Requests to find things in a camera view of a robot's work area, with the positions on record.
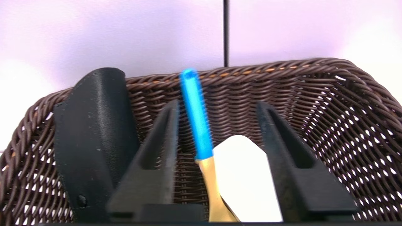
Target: white object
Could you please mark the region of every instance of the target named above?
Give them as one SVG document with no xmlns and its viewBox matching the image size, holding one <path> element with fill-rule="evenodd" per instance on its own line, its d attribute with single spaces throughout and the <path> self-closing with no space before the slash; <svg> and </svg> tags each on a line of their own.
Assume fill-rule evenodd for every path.
<svg viewBox="0 0 402 226">
<path fill-rule="evenodd" d="M 282 222 L 267 155 L 245 136 L 213 149 L 219 192 L 241 222 Z"/>
</svg>

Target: wicker basket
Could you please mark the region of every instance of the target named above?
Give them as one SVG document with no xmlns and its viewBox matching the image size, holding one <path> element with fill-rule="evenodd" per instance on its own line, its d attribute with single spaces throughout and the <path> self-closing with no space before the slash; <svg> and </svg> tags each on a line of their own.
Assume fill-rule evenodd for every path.
<svg viewBox="0 0 402 226">
<path fill-rule="evenodd" d="M 262 146 L 257 101 L 273 105 L 352 193 L 356 220 L 401 220 L 402 107 L 370 75 L 334 58 L 200 72 L 213 142 L 247 136 Z M 180 99 L 178 74 L 127 79 L 139 139 L 161 108 Z M 72 212 L 53 160 L 53 106 L 71 89 L 28 109 L 0 158 L 0 224 L 70 222 Z M 203 203 L 190 127 L 180 103 L 175 202 Z"/>
</svg>

